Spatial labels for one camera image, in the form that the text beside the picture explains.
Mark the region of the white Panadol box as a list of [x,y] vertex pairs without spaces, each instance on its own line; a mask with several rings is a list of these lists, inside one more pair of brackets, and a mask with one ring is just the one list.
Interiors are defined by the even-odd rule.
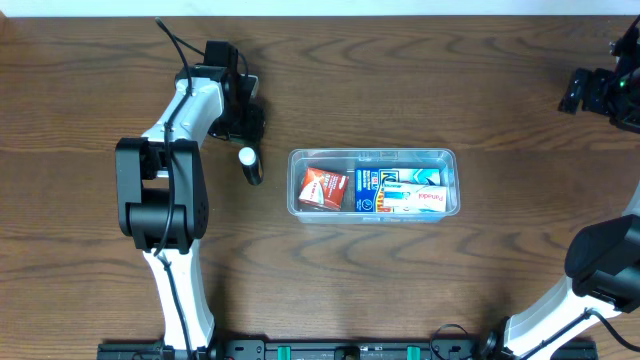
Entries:
[[443,186],[386,182],[383,191],[384,207],[428,212],[446,210],[447,188]]

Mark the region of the blue fever patch box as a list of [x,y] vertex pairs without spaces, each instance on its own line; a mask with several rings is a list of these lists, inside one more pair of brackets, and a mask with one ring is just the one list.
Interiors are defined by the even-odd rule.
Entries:
[[429,168],[359,168],[355,172],[355,210],[375,213],[423,213],[384,207],[383,187],[386,182],[443,186],[438,169]]

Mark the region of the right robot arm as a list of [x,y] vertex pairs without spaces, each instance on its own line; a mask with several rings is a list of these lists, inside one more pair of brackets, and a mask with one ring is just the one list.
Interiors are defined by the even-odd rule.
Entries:
[[[639,130],[639,23],[610,44],[616,59],[612,70],[579,68],[558,109],[588,111],[607,117],[628,132]],[[592,342],[578,336],[602,324],[624,348],[625,340],[612,318],[639,307],[639,198],[632,197],[617,218],[587,226],[572,240],[563,277],[531,307],[504,319],[488,334],[478,359],[595,359]]]

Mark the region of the dark bottle white cap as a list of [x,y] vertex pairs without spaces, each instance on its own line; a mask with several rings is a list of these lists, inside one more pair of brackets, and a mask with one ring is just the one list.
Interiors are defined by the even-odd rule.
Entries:
[[238,157],[247,181],[253,186],[260,185],[263,182],[263,169],[258,153],[252,147],[243,147]]

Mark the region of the red medicine box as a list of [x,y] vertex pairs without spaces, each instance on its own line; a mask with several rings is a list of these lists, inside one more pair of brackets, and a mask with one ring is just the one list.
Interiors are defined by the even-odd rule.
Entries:
[[309,167],[298,200],[303,204],[339,211],[347,189],[346,175]]

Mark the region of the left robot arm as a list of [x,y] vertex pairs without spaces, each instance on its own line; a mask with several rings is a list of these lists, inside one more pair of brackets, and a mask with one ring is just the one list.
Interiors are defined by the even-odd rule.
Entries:
[[256,103],[257,76],[228,42],[209,41],[203,60],[175,77],[175,94],[159,120],[115,148],[118,222],[149,264],[159,293],[165,334],[156,345],[118,350],[101,359],[213,359],[215,318],[200,266],[209,203],[200,150],[206,138],[240,145],[244,176],[263,180],[259,144],[266,120]]

